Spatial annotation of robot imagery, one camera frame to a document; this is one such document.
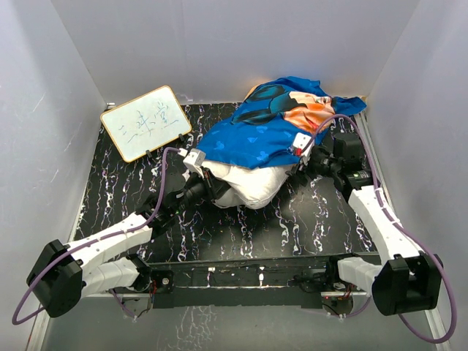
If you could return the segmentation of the white pillow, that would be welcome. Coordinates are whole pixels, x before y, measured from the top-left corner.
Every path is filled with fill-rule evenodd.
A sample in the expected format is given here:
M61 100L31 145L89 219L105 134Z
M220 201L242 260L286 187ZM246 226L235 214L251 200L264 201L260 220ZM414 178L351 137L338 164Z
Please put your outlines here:
M287 180L292 165L248 169L220 162L204 161L203 167L229 184L230 188L214 204L219 208L245 205L260 209L269 204Z

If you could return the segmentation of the orange and blue pillowcase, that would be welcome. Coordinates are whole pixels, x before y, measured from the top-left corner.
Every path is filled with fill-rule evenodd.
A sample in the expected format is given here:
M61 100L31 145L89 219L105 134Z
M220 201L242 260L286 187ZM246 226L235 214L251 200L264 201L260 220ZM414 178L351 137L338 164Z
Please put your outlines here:
M318 80L293 76L251 89L231 117L213 125L197 144L209 161L248 169L294 165L297 134L321 143L330 117L353 116L366 108L360 97L332 97Z

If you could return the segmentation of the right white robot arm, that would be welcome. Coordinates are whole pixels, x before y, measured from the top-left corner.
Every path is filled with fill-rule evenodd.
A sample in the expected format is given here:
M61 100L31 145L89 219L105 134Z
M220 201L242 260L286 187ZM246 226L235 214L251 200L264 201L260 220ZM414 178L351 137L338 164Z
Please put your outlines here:
M380 256L380 264L357 254L329 258L326 282L335 290L348 284L370 295L385 315L431 310L437 306L442 281L437 261L396 228L382 190L374 186L373 172L363 162L364 147L355 134L339 133L333 148L317 146L310 136L298 133L292 145L299 169L333 179L333 184L359 216Z

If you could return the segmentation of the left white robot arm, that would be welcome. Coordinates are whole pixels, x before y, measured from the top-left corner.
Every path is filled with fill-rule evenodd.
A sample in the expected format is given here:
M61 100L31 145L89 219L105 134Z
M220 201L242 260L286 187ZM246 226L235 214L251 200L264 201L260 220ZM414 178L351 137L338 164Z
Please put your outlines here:
M184 185L160 192L117 224L79 241L45 245L26 283L49 317L66 314L87 295L125 287L136 292L151 283L150 268L135 254L117 256L164 234L180 213L200 201L214 202L230 190L209 169L191 174Z

